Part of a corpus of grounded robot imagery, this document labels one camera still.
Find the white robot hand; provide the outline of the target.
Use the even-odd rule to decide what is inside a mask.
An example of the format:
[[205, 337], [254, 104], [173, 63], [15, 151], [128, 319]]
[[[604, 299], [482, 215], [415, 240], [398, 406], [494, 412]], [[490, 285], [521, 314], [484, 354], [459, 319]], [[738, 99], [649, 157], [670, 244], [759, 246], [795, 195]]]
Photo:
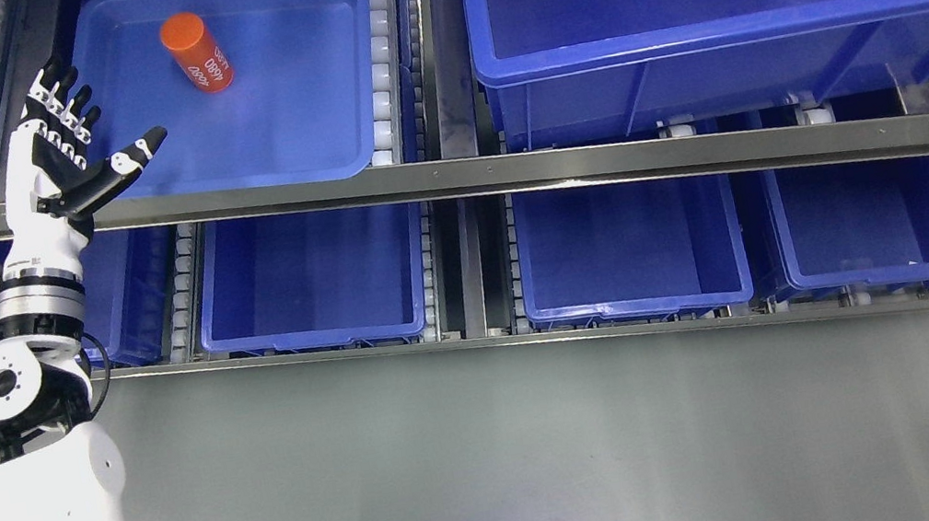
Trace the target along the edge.
[[62, 68], [51, 55], [32, 79], [25, 97], [29, 120], [44, 123], [17, 127], [6, 155], [6, 221], [12, 248], [18, 251], [90, 240], [93, 216], [133, 185], [168, 131], [153, 127], [133, 144], [88, 165], [92, 129], [101, 116], [98, 105], [86, 112], [91, 86], [71, 98], [78, 72]]

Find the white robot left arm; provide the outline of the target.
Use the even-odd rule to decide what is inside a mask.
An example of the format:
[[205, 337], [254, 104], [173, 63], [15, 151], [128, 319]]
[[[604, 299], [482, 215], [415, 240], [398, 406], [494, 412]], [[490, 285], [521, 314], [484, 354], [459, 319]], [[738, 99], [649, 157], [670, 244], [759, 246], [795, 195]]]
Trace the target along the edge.
[[139, 179], [167, 131], [87, 159], [100, 110], [71, 64], [35, 74], [6, 155], [0, 266], [0, 521], [123, 521], [124, 458], [82, 366], [81, 253], [99, 209]]

